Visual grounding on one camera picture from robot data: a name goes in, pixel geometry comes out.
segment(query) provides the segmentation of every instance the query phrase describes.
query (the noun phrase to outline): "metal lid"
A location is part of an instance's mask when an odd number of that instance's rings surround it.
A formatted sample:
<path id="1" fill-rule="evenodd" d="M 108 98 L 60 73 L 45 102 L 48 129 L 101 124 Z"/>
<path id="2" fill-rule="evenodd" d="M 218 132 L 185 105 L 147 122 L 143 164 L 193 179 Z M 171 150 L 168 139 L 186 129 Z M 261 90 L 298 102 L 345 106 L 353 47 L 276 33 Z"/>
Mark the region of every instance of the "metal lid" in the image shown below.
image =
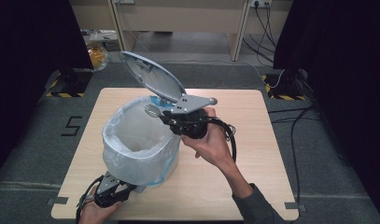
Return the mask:
<path id="1" fill-rule="evenodd" d="M 121 52 L 120 56 L 131 75 L 159 97 L 177 103 L 186 93 L 180 81 L 159 64 L 129 51 Z"/>

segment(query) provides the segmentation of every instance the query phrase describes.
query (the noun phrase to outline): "human hand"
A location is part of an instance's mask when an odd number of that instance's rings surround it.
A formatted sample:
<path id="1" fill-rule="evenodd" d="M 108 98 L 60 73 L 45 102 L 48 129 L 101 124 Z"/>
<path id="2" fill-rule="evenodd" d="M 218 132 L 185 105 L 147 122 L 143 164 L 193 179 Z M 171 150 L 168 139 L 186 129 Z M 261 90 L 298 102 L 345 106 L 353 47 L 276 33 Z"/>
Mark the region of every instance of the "human hand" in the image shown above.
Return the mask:
<path id="1" fill-rule="evenodd" d="M 94 195 L 96 188 L 97 186 L 93 186 L 90 193 L 91 195 Z M 102 224 L 111 214 L 117 211 L 121 204 L 122 202 L 117 202 L 107 208 L 102 208 L 99 207 L 93 200 L 86 200 L 82 209 L 79 223 Z"/>
<path id="2" fill-rule="evenodd" d="M 206 107 L 204 110 L 209 117 L 216 116 L 214 108 Z M 192 139 L 186 135 L 181 135 L 181 140 L 184 145 L 192 147 L 196 151 L 195 158 L 202 157 L 221 171 L 225 171 L 234 165 L 225 132 L 222 127 L 216 124 L 207 124 L 207 133 L 202 139 Z"/>

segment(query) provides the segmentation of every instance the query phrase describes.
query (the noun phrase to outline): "gray carpet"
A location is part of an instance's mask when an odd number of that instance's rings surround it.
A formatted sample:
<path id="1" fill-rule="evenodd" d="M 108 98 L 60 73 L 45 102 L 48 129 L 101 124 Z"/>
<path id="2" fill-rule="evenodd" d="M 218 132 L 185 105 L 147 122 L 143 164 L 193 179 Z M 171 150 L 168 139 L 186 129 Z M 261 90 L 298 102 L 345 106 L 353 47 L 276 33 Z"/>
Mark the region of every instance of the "gray carpet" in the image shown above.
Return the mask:
<path id="1" fill-rule="evenodd" d="M 262 81 L 251 66 L 178 63 L 164 66 L 188 89 L 260 90 L 269 111 L 311 104 L 310 101 L 268 98 Z M 265 67 L 259 67 L 259 70 L 261 74 L 278 73 Z M 55 77 L 56 74 L 52 74 L 50 80 Z M 120 63 L 110 63 L 103 71 L 92 75 L 84 97 L 43 96 L 40 99 L 26 134 L 0 171 L 0 223 L 73 223 L 53 219 L 50 216 L 52 207 L 47 203 L 57 196 L 97 96 L 106 87 L 141 88 L 141 85 L 123 70 Z M 273 113 L 270 118 L 271 121 L 295 118 L 300 112 Z M 71 117 L 75 117 L 71 125 L 79 126 L 78 132 L 73 136 L 62 136 L 75 132 L 75 129 L 65 128 Z M 301 205 L 306 211 L 301 211 L 300 218 L 294 223 L 380 223 L 380 216 L 356 173 L 340 159 L 323 120 L 315 111 L 309 111 L 304 117 L 306 119 L 300 119 L 295 125 L 293 140 Z M 292 122 L 274 123 L 273 127 L 296 196 L 291 125 Z"/>

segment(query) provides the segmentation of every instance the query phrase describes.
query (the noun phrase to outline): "white trash bag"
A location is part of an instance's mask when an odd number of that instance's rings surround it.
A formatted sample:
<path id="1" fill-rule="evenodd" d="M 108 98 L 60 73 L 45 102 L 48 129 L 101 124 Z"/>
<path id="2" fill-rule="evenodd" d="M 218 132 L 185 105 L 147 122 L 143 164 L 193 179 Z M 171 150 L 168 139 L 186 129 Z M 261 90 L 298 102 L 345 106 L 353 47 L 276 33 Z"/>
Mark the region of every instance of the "white trash bag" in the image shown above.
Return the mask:
<path id="1" fill-rule="evenodd" d="M 145 112 L 146 105 L 156 105 L 155 96 L 133 99 L 122 106 L 103 129 L 103 159 L 108 172 L 117 179 L 137 185 L 158 186 L 177 165 L 180 137 L 168 125 Z"/>

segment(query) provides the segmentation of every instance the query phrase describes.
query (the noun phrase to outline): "gray floor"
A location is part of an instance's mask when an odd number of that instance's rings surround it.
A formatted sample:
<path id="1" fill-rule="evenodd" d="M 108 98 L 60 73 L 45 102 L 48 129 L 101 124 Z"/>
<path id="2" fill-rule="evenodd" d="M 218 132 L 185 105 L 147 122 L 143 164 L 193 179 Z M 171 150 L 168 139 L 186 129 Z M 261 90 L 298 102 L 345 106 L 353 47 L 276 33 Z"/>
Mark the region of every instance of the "gray floor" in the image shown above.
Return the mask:
<path id="1" fill-rule="evenodd" d="M 280 71 L 262 65 L 268 63 L 259 62 L 245 45 L 241 48 L 239 61 L 231 62 L 225 35 L 145 32 L 138 37 L 134 52 L 162 63 L 186 88 L 260 90 L 268 111 L 311 104 L 309 100 L 270 99 L 260 75 L 279 74 Z M 133 78 L 122 74 L 117 52 L 111 55 L 113 63 L 93 74 L 84 97 L 43 96 L 40 99 L 21 144 L 14 148 L 0 171 L 0 223 L 73 222 L 53 219 L 48 201 L 59 192 L 97 95 L 104 87 L 140 87 Z M 56 75 L 51 75 L 50 82 Z M 298 115 L 299 111 L 271 113 L 270 118 L 275 121 Z M 65 128 L 73 116 L 80 117 L 71 122 L 80 126 L 77 135 L 62 136 L 62 133 L 73 132 Z M 300 205 L 304 210 L 294 223 L 380 223 L 372 201 L 352 167 L 340 159 L 319 115 L 309 111 L 305 117 L 296 123 L 293 133 L 299 182 L 290 146 L 292 122 L 273 124 L 295 196 L 297 184 L 300 184 Z"/>

